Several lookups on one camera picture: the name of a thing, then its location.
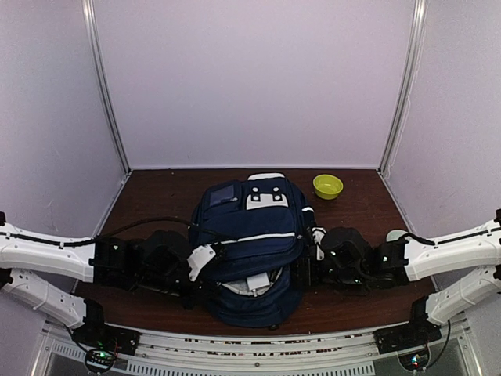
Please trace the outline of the white power adapter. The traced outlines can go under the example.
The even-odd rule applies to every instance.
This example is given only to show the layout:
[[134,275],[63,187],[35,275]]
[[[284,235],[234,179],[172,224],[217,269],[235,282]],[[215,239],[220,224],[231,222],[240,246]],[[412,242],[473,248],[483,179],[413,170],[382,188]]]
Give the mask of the white power adapter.
[[267,273],[260,273],[246,279],[249,291],[256,295],[260,289],[268,289],[270,281]]

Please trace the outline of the navy blue student backpack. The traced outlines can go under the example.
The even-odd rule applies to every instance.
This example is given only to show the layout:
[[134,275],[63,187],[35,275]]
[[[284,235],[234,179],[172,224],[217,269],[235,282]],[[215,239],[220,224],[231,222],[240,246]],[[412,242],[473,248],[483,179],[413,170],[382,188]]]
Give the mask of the navy blue student backpack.
[[[315,226],[314,210],[284,174],[266,172],[208,188],[192,214],[193,248],[222,243],[226,255],[214,271],[218,292],[204,305],[234,327],[278,327],[299,306],[302,290],[291,276],[301,235]],[[268,289],[253,295],[246,279],[267,273]]]

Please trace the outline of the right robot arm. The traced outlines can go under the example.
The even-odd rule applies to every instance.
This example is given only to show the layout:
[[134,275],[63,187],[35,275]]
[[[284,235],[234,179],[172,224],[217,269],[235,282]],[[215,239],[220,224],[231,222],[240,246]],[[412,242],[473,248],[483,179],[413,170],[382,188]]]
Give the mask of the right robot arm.
[[427,239],[394,230],[373,248],[355,228],[312,227],[305,254],[293,272],[304,286],[330,284],[337,289],[368,291],[406,286],[435,274],[470,272],[443,290],[412,304],[401,337],[419,345],[431,325],[441,326],[465,309],[500,291],[500,217],[462,232]]

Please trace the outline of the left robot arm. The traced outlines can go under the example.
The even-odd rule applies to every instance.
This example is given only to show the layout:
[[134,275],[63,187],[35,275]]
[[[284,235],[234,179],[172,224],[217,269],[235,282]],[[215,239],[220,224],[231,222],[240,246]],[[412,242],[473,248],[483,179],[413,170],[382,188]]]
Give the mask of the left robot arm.
[[183,235],[157,230],[145,240],[117,233],[94,238],[49,236],[1,221],[1,291],[65,324],[80,329],[96,348],[112,342],[102,306],[61,290],[41,273],[124,291],[145,288],[189,295],[224,254],[219,243],[192,248]]

